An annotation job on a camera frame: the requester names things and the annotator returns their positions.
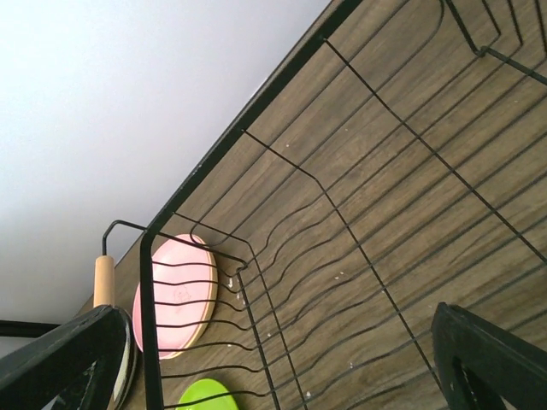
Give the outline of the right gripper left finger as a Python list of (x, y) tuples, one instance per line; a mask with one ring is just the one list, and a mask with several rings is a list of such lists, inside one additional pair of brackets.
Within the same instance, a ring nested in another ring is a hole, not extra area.
[(125, 347), (122, 311), (95, 307), (1, 359), (1, 408), (107, 409)]

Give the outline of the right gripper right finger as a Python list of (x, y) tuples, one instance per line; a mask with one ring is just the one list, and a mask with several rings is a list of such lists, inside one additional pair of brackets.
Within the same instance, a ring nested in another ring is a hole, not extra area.
[(546, 408), (546, 352), (463, 307), (438, 304), (434, 362), (451, 409)]

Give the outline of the glossy black plate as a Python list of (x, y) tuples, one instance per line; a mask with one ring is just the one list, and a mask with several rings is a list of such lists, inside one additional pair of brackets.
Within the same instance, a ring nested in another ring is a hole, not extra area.
[(138, 349), (132, 330), (132, 318), (123, 308), (118, 307), (126, 333), (125, 347), (121, 358), (121, 364), (113, 389), (114, 409), (121, 409), (132, 386), (135, 373)]

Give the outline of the green plate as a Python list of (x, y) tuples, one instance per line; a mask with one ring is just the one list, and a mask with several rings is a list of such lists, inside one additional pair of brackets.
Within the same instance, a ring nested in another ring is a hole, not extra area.
[(238, 410), (230, 390), (212, 378), (192, 383), (179, 399), (178, 410)]

